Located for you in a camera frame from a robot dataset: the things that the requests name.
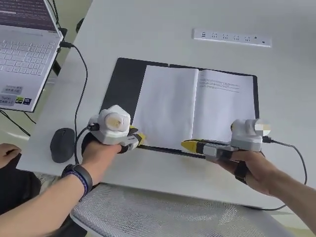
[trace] human hand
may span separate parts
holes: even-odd
[[[90,174],[93,185],[101,182],[104,172],[112,163],[115,155],[121,151],[120,145],[103,145],[90,142],[82,155],[82,167]]]
[[[246,175],[246,183],[252,189],[266,195],[271,194],[271,188],[275,178],[281,173],[271,162],[258,152],[234,152],[231,160],[218,161],[225,170],[234,174],[237,167],[236,161],[244,161],[249,169]]]
[[[9,164],[20,152],[21,149],[15,145],[7,143],[0,144],[0,169]]]

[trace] black mouse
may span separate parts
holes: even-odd
[[[50,142],[53,161],[64,163],[74,154],[75,132],[71,128],[58,129]]]

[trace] mesh chair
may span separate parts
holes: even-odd
[[[293,237],[263,211],[106,184],[71,217],[102,237]]]

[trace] power strip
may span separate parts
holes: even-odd
[[[195,40],[209,40],[226,43],[239,43],[262,47],[272,47],[272,39],[259,35],[242,35],[210,31],[205,29],[193,29],[192,34]]]

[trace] white sheet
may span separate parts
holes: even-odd
[[[193,132],[198,69],[147,66],[133,126],[145,145],[181,150]]]
[[[236,119],[255,119],[253,77],[200,72],[193,138],[229,142]]]

